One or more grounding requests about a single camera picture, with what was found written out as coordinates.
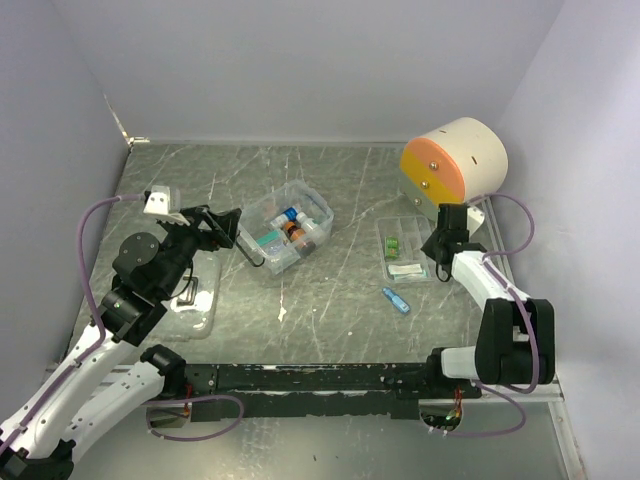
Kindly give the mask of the clear plastic divider tray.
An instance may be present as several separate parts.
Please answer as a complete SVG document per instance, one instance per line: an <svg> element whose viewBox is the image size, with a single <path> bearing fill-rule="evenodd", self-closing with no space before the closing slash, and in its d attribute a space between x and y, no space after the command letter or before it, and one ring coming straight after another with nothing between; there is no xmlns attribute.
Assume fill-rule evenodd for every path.
<svg viewBox="0 0 640 480"><path fill-rule="evenodd" d="M404 215L378 218L375 222L379 242L379 251L383 277L390 283L418 283L435 279L435 263L421 248L432 233L431 223L421 215ZM384 238L393 236L399 239L400 256L396 260L384 258ZM421 264L429 273L426 278L400 279L395 281L388 273L389 265Z"/></svg>

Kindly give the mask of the white tube packet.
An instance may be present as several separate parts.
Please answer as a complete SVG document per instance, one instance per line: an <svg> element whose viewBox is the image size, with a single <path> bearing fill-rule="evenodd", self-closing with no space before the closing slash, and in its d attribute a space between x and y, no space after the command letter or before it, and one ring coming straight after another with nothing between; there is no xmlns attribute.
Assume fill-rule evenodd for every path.
<svg viewBox="0 0 640 480"><path fill-rule="evenodd" d="M395 281L399 281L400 279L426 278L429 276L428 271L421 264L389 265L387 271Z"/></svg>

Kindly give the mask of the green medicine box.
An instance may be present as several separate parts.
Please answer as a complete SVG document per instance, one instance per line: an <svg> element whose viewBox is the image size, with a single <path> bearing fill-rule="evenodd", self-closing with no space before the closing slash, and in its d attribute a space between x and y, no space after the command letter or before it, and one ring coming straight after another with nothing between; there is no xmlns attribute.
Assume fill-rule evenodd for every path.
<svg viewBox="0 0 640 480"><path fill-rule="evenodd" d="M396 260L400 256L399 239L393 236L384 238L384 258L386 260Z"/></svg>

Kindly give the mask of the teal-header plastic sachet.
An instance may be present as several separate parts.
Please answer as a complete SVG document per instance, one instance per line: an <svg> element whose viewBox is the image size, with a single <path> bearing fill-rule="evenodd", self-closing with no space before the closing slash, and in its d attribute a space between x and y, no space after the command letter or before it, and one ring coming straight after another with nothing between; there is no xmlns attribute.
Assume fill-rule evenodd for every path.
<svg viewBox="0 0 640 480"><path fill-rule="evenodd" d="M288 244L288 239L283 231L272 230L268 234L260 237L256 243L262 249L263 256L267 258L276 256L285 249Z"/></svg>

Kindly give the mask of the clear plastic storage box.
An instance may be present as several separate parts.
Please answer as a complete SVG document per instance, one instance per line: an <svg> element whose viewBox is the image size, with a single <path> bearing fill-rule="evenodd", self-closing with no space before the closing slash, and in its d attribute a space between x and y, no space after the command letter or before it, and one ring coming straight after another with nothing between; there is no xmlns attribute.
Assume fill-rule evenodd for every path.
<svg viewBox="0 0 640 480"><path fill-rule="evenodd" d="M269 223L290 207L294 207L298 213L306 213L321 229L322 233L317 238L310 238L316 244L312 253L316 252L330 238L334 212L325 199L302 180L287 182L249 205L243 210L239 221L239 245L246 249L256 263L274 275L281 274L306 258L299 255L284 228L281 231L286 235L288 244L278 255L265 258L262 249L256 243L260 237L273 230Z"/></svg>

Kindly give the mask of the small blue-label vial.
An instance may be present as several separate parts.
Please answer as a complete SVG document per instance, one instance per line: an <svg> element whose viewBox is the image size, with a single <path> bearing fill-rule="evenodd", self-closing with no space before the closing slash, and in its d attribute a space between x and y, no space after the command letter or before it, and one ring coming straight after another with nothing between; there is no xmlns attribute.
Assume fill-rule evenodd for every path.
<svg viewBox="0 0 640 480"><path fill-rule="evenodd" d="M290 207L275 217L270 223L273 230L282 230L288 223L296 223L298 212L294 207Z"/></svg>

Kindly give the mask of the white medicine bottle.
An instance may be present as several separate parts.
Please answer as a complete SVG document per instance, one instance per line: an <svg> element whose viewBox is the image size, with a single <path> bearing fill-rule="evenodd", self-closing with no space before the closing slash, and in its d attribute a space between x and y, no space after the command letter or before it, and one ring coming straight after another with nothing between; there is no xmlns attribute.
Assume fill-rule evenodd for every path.
<svg viewBox="0 0 640 480"><path fill-rule="evenodd" d="M299 212L296 216L296 220L310 238L317 238L318 235L322 233L315 220L309 217L306 213Z"/></svg>

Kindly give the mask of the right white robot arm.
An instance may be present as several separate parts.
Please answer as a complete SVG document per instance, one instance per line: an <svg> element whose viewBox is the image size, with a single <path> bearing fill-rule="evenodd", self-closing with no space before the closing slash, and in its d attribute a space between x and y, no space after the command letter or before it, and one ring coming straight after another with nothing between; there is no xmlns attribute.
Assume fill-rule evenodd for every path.
<svg viewBox="0 0 640 480"><path fill-rule="evenodd" d="M518 289L470 241L468 207L443 203L422 252L435 262L441 282L455 280L482 310L476 343L443 348L439 364L424 374L426 390L443 398L459 380L500 385L529 393L555 377L555 312L545 299Z"/></svg>

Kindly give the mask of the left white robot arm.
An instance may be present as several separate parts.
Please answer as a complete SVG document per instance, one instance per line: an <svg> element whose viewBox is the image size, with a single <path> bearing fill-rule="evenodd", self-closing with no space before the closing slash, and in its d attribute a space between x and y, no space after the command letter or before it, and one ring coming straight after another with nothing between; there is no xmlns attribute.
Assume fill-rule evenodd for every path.
<svg viewBox="0 0 640 480"><path fill-rule="evenodd" d="M113 263L111 290L101 302L85 297L91 320L76 345L39 390L1 424L4 479L67 479L84 454L140 406L173 408L185 417L198 402L186 362L169 348L145 350L104 390L102 380L134 353L166 314L166 304L199 251L231 249L241 212L212 213L201 205L158 217L163 240L128 237Z"/></svg>

